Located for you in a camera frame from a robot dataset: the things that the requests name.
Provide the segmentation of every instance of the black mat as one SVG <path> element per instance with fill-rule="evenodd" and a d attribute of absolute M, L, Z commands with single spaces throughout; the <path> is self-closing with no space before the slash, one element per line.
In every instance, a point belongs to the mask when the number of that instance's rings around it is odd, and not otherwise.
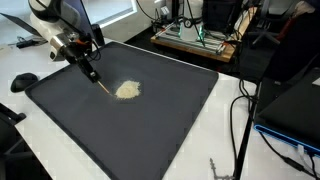
<path fill-rule="evenodd" d="M 141 95 L 118 100 L 70 65 L 26 90 L 112 179 L 161 179 L 218 74 L 118 43 L 92 64 L 114 94 L 126 80 Z"/>

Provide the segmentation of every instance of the desk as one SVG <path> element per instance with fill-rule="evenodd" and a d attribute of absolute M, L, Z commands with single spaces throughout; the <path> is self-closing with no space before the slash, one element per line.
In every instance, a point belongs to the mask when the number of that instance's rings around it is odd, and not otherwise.
<path fill-rule="evenodd" d="M 254 17 L 256 11 L 257 11 L 257 8 L 255 8 L 255 7 L 250 8 L 247 16 L 244 17 L 244 19 L 239 27 L 239 32 L 242 35 L 246 32 L 246 30 L 247 30 L 252 18 Z M 200 56 L 204 56 L 204 57 L 215 59 L 215 60 L 222 61 L 222 62 L 230 62 L 231 58 L 233 57 L 233 55 L 236 51 L 235 48 L 233 48 L 231 45 L 228 45 L 228 46 L 226 46 L 225 50 L 222 52 L 221 55 L 217 55 L 214 52 L 211 53 L 211 52 L 203 51 L 201 49 L 192 48 L 190 46 L 187 46 L 187 45 L 184 45 L 181 43 L 175 43 L 173 41 L 164 41 L 161 39 L 157 39 L 155 36 L 153 36 L 151 38 L 151 42 L 154 44 L 178 49 L 180 51 L 185 51 L 185 52 L 192 53 L 192 54 L 197 54 Z"/>
<path fill-rule="evenodd" d="M 17 74 L 32 72 L 41 79 L 65 67 L 66 62 L 50 61 L 48 44 L 26 49 L 12 49 L 0 59 L 0 102 L 27 118 L 16 125 L 49 175 L 56 180 L 97 180 L 109 177 L 68 137 L 25 93 L 11 93 L 10 85 Z M 239 80 L 220 74 L 207 102 L 163 179 L 213 179 L 209 158 L 218 175 L 233 173 L 233 153 L 229 132 L 229 108 L 240 95 Z M 256 86 L 245 82 L 249 93 Z M 245 99 L 234 106 L 234 133 L 239 150 L 248 119 Z"/>

